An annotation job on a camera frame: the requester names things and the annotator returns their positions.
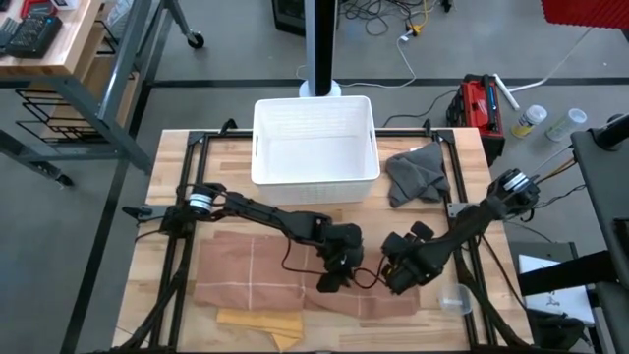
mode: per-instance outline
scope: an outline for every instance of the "gray cloth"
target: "gray cloth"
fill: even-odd
[[[391,206],[400,207],[415,198],[430,203],[440,202],[450,190],[441,169],[442,164],[443,154],[439,143],[398,153],[386,160],[385,170],[391,178]]]

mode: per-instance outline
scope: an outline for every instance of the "brown cloth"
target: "brown cloth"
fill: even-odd
[[[287,246],[284,237],[216,232],[214,239],[200,243],[195,301],[243,310],[328,310],[361,319],[409,316],[419,309],[419,291],[392,295],[380,282],[371,289],[352,283],[337,293],[319,293],[319,275],[281,267]],[[381,257],[366,253],[361,267],[375,272]],[[324,271],[315,248],[294,242],[285,265]],[[362,285],[373,282],[365,271],[358,271],[356,277]]]

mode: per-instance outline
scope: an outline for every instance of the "clear plastic cup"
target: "clear plastic cup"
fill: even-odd
[[[467,286],[459,283],[444,285],[439,292],[441,310],[463,316],[472,312],[472,293]]]

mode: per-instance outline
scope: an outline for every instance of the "white bottle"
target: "white bottle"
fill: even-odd
[[[520,139],[528,136],[535,126],[546,119],[547,115],[548,112],[542,106],[532,105],[526,112],[522,113],[516,124],[511,127],[511,134]]]
[[[546,129],[546,136],[554,142],[560,142],[588,120],[586,112],[572,108],[568,113]]]

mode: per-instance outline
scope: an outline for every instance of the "white plastic basket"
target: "white plastic basket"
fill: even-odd
[[[256,103],[252,181],[272,205],[360,202],[380,175],[364,96]]]

